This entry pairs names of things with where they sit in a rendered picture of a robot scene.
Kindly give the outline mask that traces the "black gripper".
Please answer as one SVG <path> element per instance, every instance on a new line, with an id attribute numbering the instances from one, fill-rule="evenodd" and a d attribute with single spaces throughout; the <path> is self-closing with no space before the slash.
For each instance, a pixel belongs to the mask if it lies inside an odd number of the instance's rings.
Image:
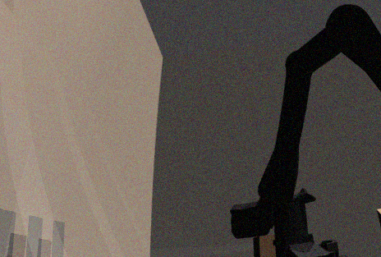
<path id="1" fill-rule="evenodd" d="M 294 237 L 294 243 L 305 241 L 305 235 L 309 235 L 308 229 L 299 229 L 285 232 L 275 233 L 275 239 L 273 245 L 276 246 L 276 257 L 281 257 L 282 249 L 286 238 Z"/>

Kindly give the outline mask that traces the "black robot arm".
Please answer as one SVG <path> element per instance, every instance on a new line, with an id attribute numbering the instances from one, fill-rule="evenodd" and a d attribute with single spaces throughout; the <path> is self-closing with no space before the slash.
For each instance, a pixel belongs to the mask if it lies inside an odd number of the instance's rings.
<path id="1" fill-rule="evenodd" d="M 308 228 L 305 204 L 316 201 L 305 188 L 294 195 L 299 143 L 312 72 L 343 53 L 368 74 L 381 92 L 381 34 L 357 5 L 333 10 L 324 29 L 286 59 L 286 79 L 276 145 L 258 186 L 258 201 L 235 204 L 231 232 L 237 239 Z M 310 237 L 311 236 L 311 237 Z M 339 257 L 334 239 L 315 244 L 313 235 L 286 238 L 281 257 Z M 288 239 L 288 240 L 287 240 Z"/>

